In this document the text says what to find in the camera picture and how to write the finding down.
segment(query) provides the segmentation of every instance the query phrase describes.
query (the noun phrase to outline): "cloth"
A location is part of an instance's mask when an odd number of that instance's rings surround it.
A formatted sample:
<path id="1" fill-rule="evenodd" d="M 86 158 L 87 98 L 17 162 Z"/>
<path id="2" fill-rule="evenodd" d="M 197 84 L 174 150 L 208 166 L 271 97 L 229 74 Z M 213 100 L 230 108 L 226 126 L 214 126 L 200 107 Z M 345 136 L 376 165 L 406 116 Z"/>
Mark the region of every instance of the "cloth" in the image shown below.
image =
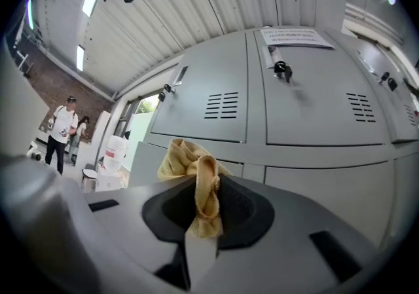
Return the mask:
<path id="1" fill-rule="evenodd" d="M 66 145 L 66 143 L 56 141 L 51 136 L 48 137 L 48 143 L 46 145 L 45 162 L 49 165 L 51 163 L 51 158 L 54 154 L 54 151 L 57 151 L 57 170 L 61 175 L 63 175 L 64 150 Z"/>
<path id="2" fill-rule="evenodd" d="M 85 130 L 87 128 L 87 125 L 86 125 L 86 123 L 81 123 L 80 125 L 79 125 L 79 127 L 77 128 L 77 131 L 76 131 L 76 134 L 78 134 L 79 136 L 81 136 L 81 132 L 83 131 L 83 130 Z"/>
<path id="3" fill-rule="evenodd" d="M 70 160 L 72 160 L 74 150 L 76 149 L 76 147 L 79 146 L 79 143 L 80 143 L 80 136 L 78 134 L 76 134 L 73 137 L 70 137 L 70 148 L 68 150 L 68 158 Z"/>
<path id="4" fill-rule="evenodd" d="M 66 144 L 70 128 L 76 128 L 79 122 L 77 114 L 74 111 L 67 111 L 67 108 L 61 105 L 55 110 L 54 117 L 56 120 L 51 130 L 51 137 Z"/>
<path id="5" fill-rule="evenodd" d="M 170 142 L 168 152 L 157 171 L 161 181 L 196 175 L 196 217 L 188 231 L 200 238 L 216 237 L 222 230 L 217 198 L 219 174 L 231 173 L 203 147 L 183 139 Z"/>

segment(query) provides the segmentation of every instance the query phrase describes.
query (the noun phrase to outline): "locker handle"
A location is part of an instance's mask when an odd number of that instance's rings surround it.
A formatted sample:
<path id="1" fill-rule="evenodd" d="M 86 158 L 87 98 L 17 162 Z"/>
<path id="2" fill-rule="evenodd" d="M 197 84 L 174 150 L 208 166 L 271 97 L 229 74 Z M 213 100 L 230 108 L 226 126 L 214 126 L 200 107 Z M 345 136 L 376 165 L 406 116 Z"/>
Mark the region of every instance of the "locker handle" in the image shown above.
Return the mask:
<path id="1" fill-rule="evenodd" d="M 188 69 L 188 66 L 185 66 L 184 68 L 181 69 L 181 71 L 179 72 L 179 74 L 176 77 L 176 80 L 174 80 L 173 82 L 173 86 L 180 86 L 182 84 L 182 79 L 185 76 L 186 70 Z"/>

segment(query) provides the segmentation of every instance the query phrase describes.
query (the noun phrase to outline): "towel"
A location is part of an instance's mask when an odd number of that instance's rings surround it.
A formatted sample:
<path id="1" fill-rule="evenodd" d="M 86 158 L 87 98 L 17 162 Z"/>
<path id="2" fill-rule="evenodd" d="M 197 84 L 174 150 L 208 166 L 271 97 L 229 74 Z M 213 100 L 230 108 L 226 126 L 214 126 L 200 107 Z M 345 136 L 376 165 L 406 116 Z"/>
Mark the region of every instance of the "towel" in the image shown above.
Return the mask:
<path id="1" fill-rule="evenodd" d="M 168 152 L 157 171 L 157 177 L 161 181 L 196 175 L 196 217 L 188 231 L 200 238 L 216 237 L 222 230 L 217 198 L 219 174 L 231 175 L 211 153 L 183 139 L 173 139 L 170 142 Z"/>

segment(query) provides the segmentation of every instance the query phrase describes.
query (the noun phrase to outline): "person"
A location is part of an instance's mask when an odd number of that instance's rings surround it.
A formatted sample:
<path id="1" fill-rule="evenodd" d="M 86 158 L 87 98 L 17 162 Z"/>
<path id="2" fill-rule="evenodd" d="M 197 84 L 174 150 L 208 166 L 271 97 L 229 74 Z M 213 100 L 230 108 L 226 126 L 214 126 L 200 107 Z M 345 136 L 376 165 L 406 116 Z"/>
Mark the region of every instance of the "person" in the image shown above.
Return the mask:
<path id="1" fill-rule="evenodd" d="M 54 151 L 57 151 L 57 170 L 62 175 L 64 166 L 64 150 L 67 145 L 68 136 L 76 132 L 78 117 L 74 112 L 76 98 L 70 96 L 66 105 L 59 106 L 54 112 L 54 126 L 46 145 L 45 162 L 51 163 Z"/>
<path id="2" fill-rule="evenodd" d="M 77 131 L 73 136 L 70 136 L 70 148 L 68 150 L 68 157 L 69 160 L 75 164 L 76 162 L 73 160 L 73 153 L 76 147 L 79 146 L 80 139 L 82 137 L 86 137 L 86 123 L 90 123 L 90 119 L 87 116 L 84 116 L 77 125 Z"/>

